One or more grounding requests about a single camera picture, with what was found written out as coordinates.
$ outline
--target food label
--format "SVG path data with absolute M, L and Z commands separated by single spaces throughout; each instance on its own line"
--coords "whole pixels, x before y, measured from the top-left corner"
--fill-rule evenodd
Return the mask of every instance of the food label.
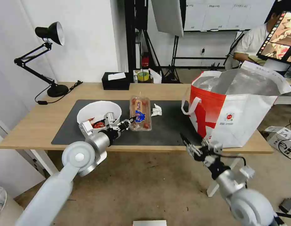
M 135 111 L 136 119 L 135 122 L 140 123 L 146 119 L 146 114 L 143 114 L 141 111 Z
M 146 114 L 143 114 L 140 110 L 141 110 L 141 102 L 138 101 L 137 102 L 137 107 L 136 107 L 136 110 L 135 110 L 135 116 L 136 116 L 136 119 L 135 119 L 135 122 L 137 123 L 140 123 L 142 121 L 144 121 L 146 119 Z

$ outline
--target bag handle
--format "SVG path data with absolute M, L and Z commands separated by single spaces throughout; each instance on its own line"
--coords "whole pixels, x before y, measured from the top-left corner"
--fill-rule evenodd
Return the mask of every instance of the bag handle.
M 182 113 L 185 114 L 185 115 L 190 115 L 191 113 L 193 113 L 198 105 L 198 103 L 201 103 L 201 99 L 198 98 L 198 97 L 195 97 L 195 99 L 193 100 L 188 112 L 186 112 L 184 109 L 183 109 L 183 106 L 184 106 L 184 103 L 185 103 L 185 98 L 183 97 L 182 99 L 182 103 L 181 103 L 181 110 L 182 110 Z

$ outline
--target computer screen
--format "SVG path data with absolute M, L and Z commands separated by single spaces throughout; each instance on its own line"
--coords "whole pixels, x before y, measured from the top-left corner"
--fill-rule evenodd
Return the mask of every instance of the computer screen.
M 257 56 L 291 64 L 291 12 L 280 15 Z

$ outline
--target black desk lamp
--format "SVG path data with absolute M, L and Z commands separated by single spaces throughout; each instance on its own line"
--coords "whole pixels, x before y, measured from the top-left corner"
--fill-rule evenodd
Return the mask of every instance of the black desk lamp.
M 60 96 L 64 96 L 68 93 L 68 87 L 65 85 L 58 85 L 55 83 L 55 81 L 51 78 L 48 78 L 44 75 L 39 74 L 38 72 L 34 71 L 33 69 L 29 68 L 28 66 L 26 66 L 26 63 L 30 62 L 31 60 L 37 58 L 38 56 L 48 52 L 49 50 L 51 50 L 51 45 L 52 43 L 48 40 L 51 39 L 53 40 L 55 43 L 59 44 L 59 45 L 64 45 L 64 34 L 63 34 L 63 29 L 62 26 L 60 24 L 60 22 L 54 22 L 52 23 L 48 28 L 45 27 L 36 27 L 35 29 L 35 33 L 38 37 L 42 38 L 43 41 L 45 41 L 45 43 L 43 43 L 41 46 L 39 46 L 38 48 L 34 49 L 33 51 L 19 57 L 16 58 L 14 60 L 15 64 L 18 65 L 19 67 L 22 67 L 23 69 L 27 70 L 28 72 L 34 74 L 35 76 L 37 76 L 38 78 L 42 79 L 43 81 L 47 82 L 48 84 L 50 84 L 50 88 L 47 90 L 47 94 L 50 97 L 60 97 Z M 30 54 L 32 54 L 33 52 L 41 49 L 42 47 L 46 47 L 47 50 L 44 50 L 43 52 L 34 55 L 34 56 L 29 56 Z

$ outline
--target crumpled paper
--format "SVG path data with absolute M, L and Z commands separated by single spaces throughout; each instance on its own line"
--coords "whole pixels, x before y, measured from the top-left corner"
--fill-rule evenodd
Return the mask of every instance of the crumpled paper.
M 154 104 L 155 108 L 153 108 L 153 113 L 152 113 L 152 117 L 153 116 L 157 116 L 157 115 L 162 115 L 162 109 L 161 107 L 159 107 L 157 104 Z

